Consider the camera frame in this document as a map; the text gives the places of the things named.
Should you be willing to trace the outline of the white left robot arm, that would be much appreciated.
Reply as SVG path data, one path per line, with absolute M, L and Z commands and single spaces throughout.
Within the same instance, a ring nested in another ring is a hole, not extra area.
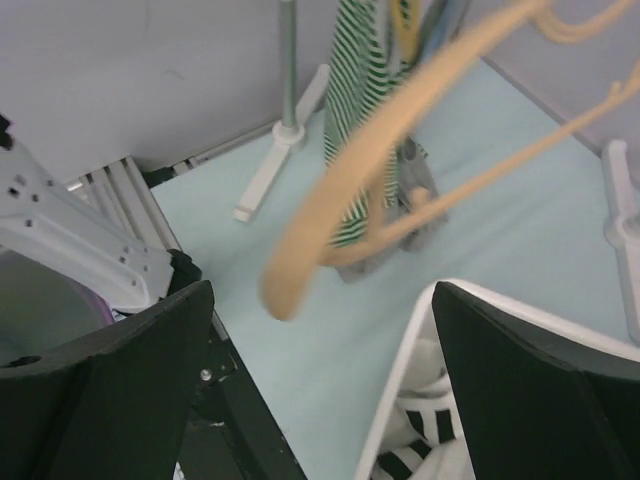
M 135 238 L 57 182 L 1 120 L 1 244 L 74 281 L 124 315 L 201 279 L 192 259 Z

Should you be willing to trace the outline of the grey tank top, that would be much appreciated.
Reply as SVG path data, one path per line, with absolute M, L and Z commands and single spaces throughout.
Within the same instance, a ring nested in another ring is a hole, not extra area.
M 422 53 L 423 41 L 430 40 L 432 34 L 430 30 L 436 30 L 436 44 L 438 48 L 442 43 L 440 32 L 445 25 L 443 16 L 450 10 L 448 1 L 436 1 L 435 5 L 426 10 L 426 23 L 421 26 L 418 52 Z M 425 189 L 428 194 L 436 196 L 438 194 L 435 181 L 427 165 L 428 154 L 424 148 L 411 136 L 407 137 L 396 149 L 398 174 L 398 185 L 396 188 L 396 204 L 387 210 L 387 220 L 393 221 L 406 216 L 411 212 L 411 194 L 415 189 Z M 407 234 L 401 241 L 396 242 L 386 250 L 380 251 L 364 260 L 350 265 L 338 266 L 336 271 L 341 279 L 346 283 L 352 283 L 364 279 L 378 270 L 383 263 L 388 261 L 397 250 L 407 252 L 422 249 L 433 231 L 436 230 L 446 217 L 441 217 Z

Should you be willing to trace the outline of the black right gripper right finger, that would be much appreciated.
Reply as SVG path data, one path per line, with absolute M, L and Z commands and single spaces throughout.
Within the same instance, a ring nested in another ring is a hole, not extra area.
M 638 478 L 638 362 L 452 283 L 432 310 L 477 478 Z

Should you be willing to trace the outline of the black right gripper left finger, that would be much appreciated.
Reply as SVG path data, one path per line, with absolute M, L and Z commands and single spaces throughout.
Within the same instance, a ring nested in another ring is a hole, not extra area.
M 172 478 L 213 306 L 210 283 L 199 281 L 3 365 L 2 478 Z

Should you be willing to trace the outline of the beige plastic hanger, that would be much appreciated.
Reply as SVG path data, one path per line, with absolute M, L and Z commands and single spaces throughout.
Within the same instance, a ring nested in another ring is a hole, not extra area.
M 513 1 L 488 15 L 422 65 L 344 145 L 335 162 L 301 203 L 275 247 L 261 276 L 260 296 L 275 319 L 291 319 L 307 292 L 315 270 L 362 260 L 399 241 L 449 208 L 488 187 L 525 162 L 624 104 L 639 90 L 639 71 L 612 83 L 606 99 L 499 162 L 493 168 L 436 200 L 416 194 L 414 211 L 386 224 L 382 210 L 384 173 L 394 147 L 426 116 L 482 55 L 527 22 L 550 41 L 577 43 L 601 32 L 631 7 L 616 1 L 582 24 L 563 22 L 550 1 Z M 330 241 L 347 208 L 361 194 L 370 196 L 363 240 L 335 248 Z

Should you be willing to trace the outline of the black white striped tank top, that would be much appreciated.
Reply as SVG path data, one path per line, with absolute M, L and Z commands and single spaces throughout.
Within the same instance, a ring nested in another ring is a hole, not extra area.
M 473 479 L 440 345 L 414 345 L 382 436 L 371 479 Z

